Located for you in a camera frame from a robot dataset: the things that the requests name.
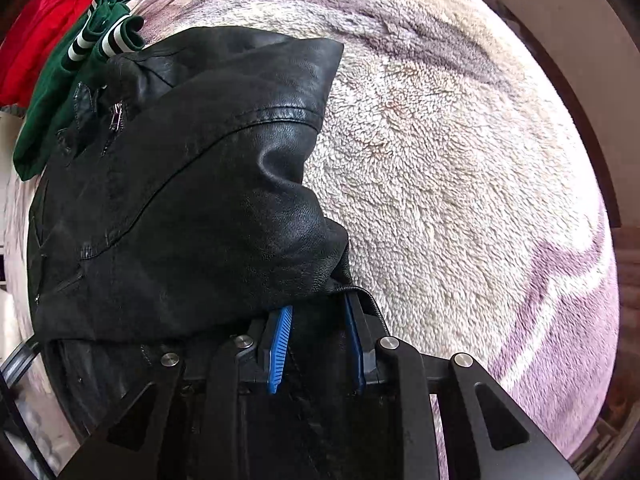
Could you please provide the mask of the black leather jacket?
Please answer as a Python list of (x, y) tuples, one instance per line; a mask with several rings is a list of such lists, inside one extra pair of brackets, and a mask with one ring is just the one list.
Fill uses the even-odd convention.
[(77, 437), (169, 347), (352, 289), (347, 232), (303, 184), (342, 55), (195, 27), (79, 91), (27, 237), (32, 326)]

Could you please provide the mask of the green striped garment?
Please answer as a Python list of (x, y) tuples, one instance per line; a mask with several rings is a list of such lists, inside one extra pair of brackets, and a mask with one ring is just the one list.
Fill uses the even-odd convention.
[(144, 19), (131, 12), (129, 1), (92, 0), (53, 48), (14, 146), (13, 166), (21, 180), (35, 177), (47, 165), (56, 135), (74, 120), (79, 90), (102, 87), (110, 58), (143, 48)]

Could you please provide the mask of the floral fleece blanket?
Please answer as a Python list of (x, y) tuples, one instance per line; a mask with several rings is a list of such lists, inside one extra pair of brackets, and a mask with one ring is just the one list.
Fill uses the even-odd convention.
[(328, 37), (344, 54), (304, 181), (349, 235), (354, 282), (416, 348), (466, 351), (565, 455), (597, 420), (620, 307), (577, 129), (482, 0), (138, 0), (191, 26)]

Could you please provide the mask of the red folded quilt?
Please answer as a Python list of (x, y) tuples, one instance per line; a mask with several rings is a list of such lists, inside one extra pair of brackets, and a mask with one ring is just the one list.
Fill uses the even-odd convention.
[(29, 0), (1, 45), (1, 104), (29, 106), (53, 48), (92, 0)]

